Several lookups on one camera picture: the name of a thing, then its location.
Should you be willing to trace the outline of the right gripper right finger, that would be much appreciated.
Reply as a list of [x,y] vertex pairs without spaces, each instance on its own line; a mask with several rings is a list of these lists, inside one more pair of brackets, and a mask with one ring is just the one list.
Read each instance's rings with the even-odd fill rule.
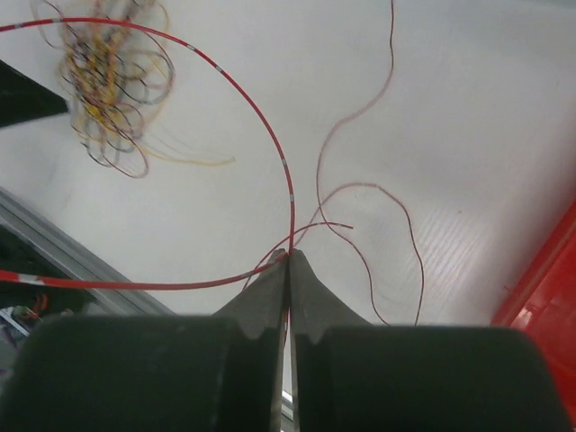
[[382,326],[288,264],[299,431],[569,431],[540,350],[511,328]]

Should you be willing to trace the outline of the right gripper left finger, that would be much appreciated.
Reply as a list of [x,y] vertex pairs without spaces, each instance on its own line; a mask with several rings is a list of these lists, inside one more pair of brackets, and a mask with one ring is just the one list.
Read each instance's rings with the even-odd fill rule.
[[277,431],[287,256],[211,315],[37,327],[1,394],[4,431]]

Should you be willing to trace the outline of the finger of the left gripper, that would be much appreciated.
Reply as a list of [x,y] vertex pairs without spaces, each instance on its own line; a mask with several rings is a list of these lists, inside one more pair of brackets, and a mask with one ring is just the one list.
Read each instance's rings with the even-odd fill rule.
[[0,85],[1,128],[68,113],[64,98],[3,61]]

